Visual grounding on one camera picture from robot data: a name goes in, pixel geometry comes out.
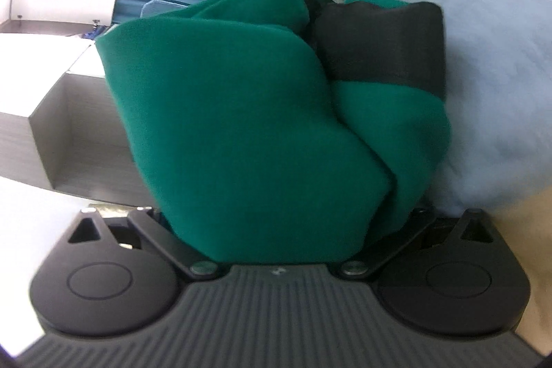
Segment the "green hooded sweatshirt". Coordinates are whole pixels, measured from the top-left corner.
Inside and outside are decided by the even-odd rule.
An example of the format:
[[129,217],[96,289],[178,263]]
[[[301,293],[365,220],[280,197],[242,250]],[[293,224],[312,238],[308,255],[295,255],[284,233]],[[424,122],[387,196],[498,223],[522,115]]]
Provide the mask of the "green hooded sweatshirt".
[[152,196],[213,261],[345,261],[404,227],[449,145],[429,2],[205,0],[96,48]]

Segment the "patchwork pastel quilt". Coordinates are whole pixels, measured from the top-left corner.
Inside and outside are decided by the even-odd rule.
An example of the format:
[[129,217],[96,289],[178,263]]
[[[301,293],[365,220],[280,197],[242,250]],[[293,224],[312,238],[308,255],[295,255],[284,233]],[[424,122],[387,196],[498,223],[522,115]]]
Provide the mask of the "patchwork pastel quilt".
[[447,28],[452,141],[431,191],[489,212],[531,281],[518,332],[551,350],[551,0],[428,0]]

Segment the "blue upholstered chair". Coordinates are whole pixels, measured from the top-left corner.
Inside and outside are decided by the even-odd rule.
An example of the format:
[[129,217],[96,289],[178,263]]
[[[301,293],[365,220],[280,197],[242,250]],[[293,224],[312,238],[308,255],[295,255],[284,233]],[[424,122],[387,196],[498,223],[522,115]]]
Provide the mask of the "blue upholstered chair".
[[187,8],[187,4],[179,4],[165,0],[151,0],[141,8],[140,17],[149,18],[184,8]]

